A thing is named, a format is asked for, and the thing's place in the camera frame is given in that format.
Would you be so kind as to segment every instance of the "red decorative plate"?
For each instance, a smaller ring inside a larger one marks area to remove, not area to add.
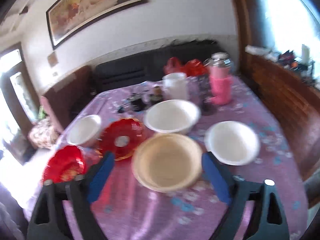
[[[145,139],[144,124],[137,119],[120,119],[110,124],[98,142],[98,151],[104,154],[111,151],[115,161],[127,159]]]
[[[87,171],[81,149],[77,146],[68,145],[60,149],[49,160],[44,169],[43,181],[52,179],[54,183],[72,180],[78,174]]]

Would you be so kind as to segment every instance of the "painting of horses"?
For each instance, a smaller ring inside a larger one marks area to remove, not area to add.
[[[58,0],[47,11],[53,49],[88,25],[143,0]]]

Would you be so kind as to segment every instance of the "window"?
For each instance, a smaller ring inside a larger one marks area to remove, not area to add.
[[[315,78],[320,77],[320,25],[301,0],[263,0],[266,19],[274,37],[274,49],[294,50],[301,56],[301,46],[310,48],[316,62]]]
[[[15,49],[0,58],[0,73],[7,72],[9,69],[22,61],[20,50]]]

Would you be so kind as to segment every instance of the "white wall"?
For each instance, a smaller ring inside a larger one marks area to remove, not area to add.
[[[190,34],[237,35],[231,0],[148,0],[100,20],[57,48],[59,64],[50,68],[52,53],[46,11],[57,0],[36,0],[24,24],[26,64],[37,91],[59,76],[111,51],[133,44]]]
[[[5,37],[0,38],[0,51],[3,51],[14,44],[21,42],[22,34],[20,33],[11,33]]]

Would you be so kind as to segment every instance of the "purple tablecloth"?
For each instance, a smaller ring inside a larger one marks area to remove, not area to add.
[[[189,92],[191,100],[199,104],[195,81],[195,78],[189,78]],[[234,120],[252,127],[261,141],[258,158],[248,165],[228,168],[234,175],[240,175],[248,181],[274,180],[285,209],[290,240],[299,239],[307,226],[307,198],[292,153],[272,114],[242,81],[235,77],[233,82],[232,102],[217,106],[212,115],[202,116],[188,136],[203,147],[205,131],[217,122]],[[131,117],[133,113],[117,114],[118,107],[132,92],[142,92],[155,83],[161,85],[161,82],[144,82],[103,92],[76,120],[89,114],[99,114],[103,125],[108,126],[119,118]],[[142,121],[143,112],[134,114],[134,117]],[[62,134],[59,148],[67,144],[66,134],[76,120]],[[96,160],[97,155],[92,149],[84,150],[89,162]],[[33,210],[38,192],[29,201],[29,211]],[[69,202],[64,204],[74,239],[82,239]],[[128,159],[116,163],[99,200],[91,208],[110,240],[207,240],[227,207],[219,201],[204,174],[190,188],[167,194],[158,193],[138,183],[131,171],[131,159]],[[252,203],[248,202],[235,239],[243,238],[251,211]]]

